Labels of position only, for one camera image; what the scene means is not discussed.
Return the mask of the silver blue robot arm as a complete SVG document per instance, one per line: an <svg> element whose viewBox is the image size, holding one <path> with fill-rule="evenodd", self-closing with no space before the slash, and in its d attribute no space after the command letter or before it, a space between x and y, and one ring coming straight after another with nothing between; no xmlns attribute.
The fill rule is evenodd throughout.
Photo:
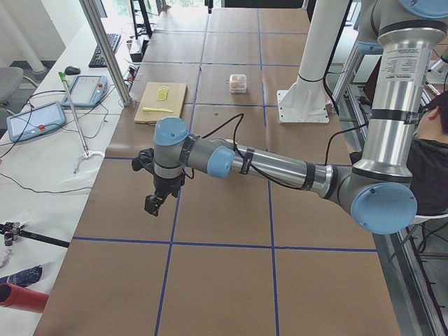
<svg viewBox="0 0 448 336"><path fill-rule="evenodd" d="M413 224L417 200L407 157L433 48L447 35L446 1L363 1L357 44L381 51L362 158L352 167L317 165L188 131L175 117L155 125L154 147L139 152L134 170L153 175L144 209L157 215L177 196L185 168L225 179L231 171L257 175L285 188L312 191L379 235Z"/></svg>

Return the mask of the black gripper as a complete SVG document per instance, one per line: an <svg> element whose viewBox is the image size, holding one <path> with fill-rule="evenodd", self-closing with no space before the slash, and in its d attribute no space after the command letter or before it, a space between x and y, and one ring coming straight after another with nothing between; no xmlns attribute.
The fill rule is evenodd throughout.
<svg viewBox="0 0 448 336"><path fill-rule="evenodd" d="M162 178L155 174L153 176L155 194L146 196L144 210L152 216L158 216L160 207L165 203L166 198L170 195L177 198L184 183L184 173L175 178Z"/></svg>

